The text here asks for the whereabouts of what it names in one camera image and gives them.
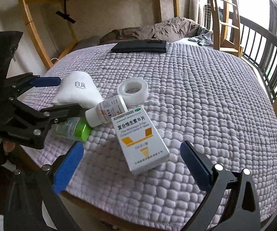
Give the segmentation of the green wipes pack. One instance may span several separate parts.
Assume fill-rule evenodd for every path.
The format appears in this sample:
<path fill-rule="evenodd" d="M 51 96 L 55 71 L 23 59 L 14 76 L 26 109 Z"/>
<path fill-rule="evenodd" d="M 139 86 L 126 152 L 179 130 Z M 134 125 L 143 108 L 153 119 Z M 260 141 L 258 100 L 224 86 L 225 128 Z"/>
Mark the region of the green wipes pack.
<path fill-rule="evenodd" d="M 54 134 L 66 139 L 86 142 L 91 134 L 91 126 L 84 117 L 70 117 L 56 125 Z"/>

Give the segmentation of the white tissue pack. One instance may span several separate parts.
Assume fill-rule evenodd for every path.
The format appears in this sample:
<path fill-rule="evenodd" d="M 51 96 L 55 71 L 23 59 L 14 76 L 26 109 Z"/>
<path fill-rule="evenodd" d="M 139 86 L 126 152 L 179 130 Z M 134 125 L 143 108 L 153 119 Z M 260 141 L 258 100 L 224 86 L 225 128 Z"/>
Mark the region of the white tissue pack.
<path fill-rule="evenodd" d="M 84 109 L 91 109 L 102 101 L 91 76 L 83 71 L 73 71 L 62 79 L 51 104 L 79 104 Z"/>

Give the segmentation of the white pill bottle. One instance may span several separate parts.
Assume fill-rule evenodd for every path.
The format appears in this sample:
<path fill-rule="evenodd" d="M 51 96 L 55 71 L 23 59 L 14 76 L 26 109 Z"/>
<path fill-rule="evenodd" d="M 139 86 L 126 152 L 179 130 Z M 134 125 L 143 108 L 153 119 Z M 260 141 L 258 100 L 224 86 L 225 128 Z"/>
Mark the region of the white pill bottle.
<path fill-rule="evenodd" d="M 105 99 L 97 104 L 96 107 L 85 112 L 87 123 L 91 127 L 96 127 L 101 124 L 108 124 L 111 118 L 127 112 L 127 106 L 121 95 L 115 95 L 112 98 Z"/>

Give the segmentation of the white orange medicine box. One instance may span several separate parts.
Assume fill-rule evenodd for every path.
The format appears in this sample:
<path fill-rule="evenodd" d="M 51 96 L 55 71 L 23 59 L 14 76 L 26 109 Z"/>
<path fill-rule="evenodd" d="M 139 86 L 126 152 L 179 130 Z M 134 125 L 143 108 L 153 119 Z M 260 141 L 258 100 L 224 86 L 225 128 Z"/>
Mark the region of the white orange medicine box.
<path fill-rule="evenodd" d="M 130 172 L 134 175 L 168 161 L 169 149 L 143 106 L 111 119 Z"/>

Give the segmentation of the grey pillow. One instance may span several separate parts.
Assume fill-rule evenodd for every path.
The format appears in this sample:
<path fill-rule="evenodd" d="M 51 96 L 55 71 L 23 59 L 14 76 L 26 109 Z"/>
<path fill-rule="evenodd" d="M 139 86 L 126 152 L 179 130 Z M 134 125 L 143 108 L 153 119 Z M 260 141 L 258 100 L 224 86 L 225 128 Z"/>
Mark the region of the grey pillow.
<path fill-rule="evenodd" d="M 82 39 L 76 43 L 74 48 L 72 49 L 72 52 L 77 51 L 79 49 L 85 49 L 90 48 L 93 46 L 98 46 L 100 44 L 100 37 L 97 35 L 94 35 L 90 38 Z"/>

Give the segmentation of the white tape roll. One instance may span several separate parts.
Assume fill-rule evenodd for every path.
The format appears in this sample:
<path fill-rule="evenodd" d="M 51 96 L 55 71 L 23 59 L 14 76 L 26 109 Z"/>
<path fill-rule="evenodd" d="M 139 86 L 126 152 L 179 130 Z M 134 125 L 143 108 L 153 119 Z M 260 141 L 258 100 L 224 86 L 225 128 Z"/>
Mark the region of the white tape roll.
<path fill-rule="evenodd" d="M 127 106 L 142 105 L 149 97 L 149 86 L 144 79 L 132 77 L 118 85 L 117 93 L 122 96 Z"/>

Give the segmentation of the lavender quilted bedspread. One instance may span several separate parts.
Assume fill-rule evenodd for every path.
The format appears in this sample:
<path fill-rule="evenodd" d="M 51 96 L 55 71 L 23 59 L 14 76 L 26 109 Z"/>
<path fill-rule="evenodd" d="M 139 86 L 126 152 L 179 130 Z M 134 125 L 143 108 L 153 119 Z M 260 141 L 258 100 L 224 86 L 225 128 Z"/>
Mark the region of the lavender quilted bedspread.
<path fill-rule="evenodd" d="M 169 149 L 167 162 L 133 175 L 111 124 L 94 128 L 67 193 L 128 222 L 180 230 L 205 193 L 180 156 L 184 141 L 229 171 L 251 171 L 260 218 L 277 209 L 277 118 L 254 73 L 213 49 L 169 43 L 165 54 L 112 53 L 112 44 L 74 51 L 47 76 L 88 73 L 103 98 L 128 78 L 149 86 L 144 108 Z"/>

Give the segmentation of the dark balcony railing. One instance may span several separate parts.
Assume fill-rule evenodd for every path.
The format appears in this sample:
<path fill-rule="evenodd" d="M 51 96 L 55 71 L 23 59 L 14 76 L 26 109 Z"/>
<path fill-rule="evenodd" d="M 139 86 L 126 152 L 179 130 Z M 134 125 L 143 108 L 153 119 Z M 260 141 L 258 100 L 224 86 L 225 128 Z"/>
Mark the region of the dark balcony railing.
<path fill-rule="evenodd" d="M 277 99 L 277 36 L 240 16 L 241 57 L 258 71 L 271 103 Z"/>

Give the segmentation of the brown crumpled duvet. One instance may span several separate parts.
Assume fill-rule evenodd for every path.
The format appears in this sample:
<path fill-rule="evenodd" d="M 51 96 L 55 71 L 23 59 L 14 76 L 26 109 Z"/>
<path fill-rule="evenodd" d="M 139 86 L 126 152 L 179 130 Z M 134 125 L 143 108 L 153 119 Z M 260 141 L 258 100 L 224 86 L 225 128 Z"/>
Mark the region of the brown crumpled duvet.
<path fill-rule="evenodd" d="M 163 40 L 174 42 L 183 38 L 196 37 L 208 30 L 192 19 L 175 17 L 148 26 L 115 29 L 104 35 L 100 43 L 109 44 L 133 40 Z"/>

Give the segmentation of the grey crumpled clothing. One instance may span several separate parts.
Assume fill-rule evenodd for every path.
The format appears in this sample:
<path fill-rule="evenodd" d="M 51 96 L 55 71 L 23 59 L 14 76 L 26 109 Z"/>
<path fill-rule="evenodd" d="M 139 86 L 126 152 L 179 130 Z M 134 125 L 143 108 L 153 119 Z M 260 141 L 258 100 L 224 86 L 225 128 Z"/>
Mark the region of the grey crumpled clothing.
<path fill-rule="evenodd" d="M 188 40 L 196 43 L 198 46 L 213 46 L 213 31 L 208 31 L 196 37 L 190 37 Z"/>

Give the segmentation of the wooden bunk ladder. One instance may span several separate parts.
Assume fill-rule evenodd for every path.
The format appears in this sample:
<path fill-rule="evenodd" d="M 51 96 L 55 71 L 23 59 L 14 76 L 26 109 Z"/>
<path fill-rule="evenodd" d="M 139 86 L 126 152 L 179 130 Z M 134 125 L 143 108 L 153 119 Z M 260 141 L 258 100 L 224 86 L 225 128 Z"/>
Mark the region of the wooden bunk ladder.
<path fill-rule="evenodd" d="M 240 16 L 237 0 L 209 1 L 213 23 L 213 48 L 241 57 Z"/>

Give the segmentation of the black wall bracket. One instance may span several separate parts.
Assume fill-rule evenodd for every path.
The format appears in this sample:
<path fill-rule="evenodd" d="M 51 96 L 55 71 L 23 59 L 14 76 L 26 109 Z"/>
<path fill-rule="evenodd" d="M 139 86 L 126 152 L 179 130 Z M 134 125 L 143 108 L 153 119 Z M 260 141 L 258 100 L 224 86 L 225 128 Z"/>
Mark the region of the black wall bracket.
<path fill-rule="evenodd" d="M 61 12 L 58 10 L 55 14 L 60 16 L 64 20 L 68 21 L 69 23 L 72 23 L 72 24 L 76 23 L 76 21 L 74 19 L 72 19 L 66 11 L 66 0 L 63 1 L 63 5 L 64 5 L 64 11 Z"/>

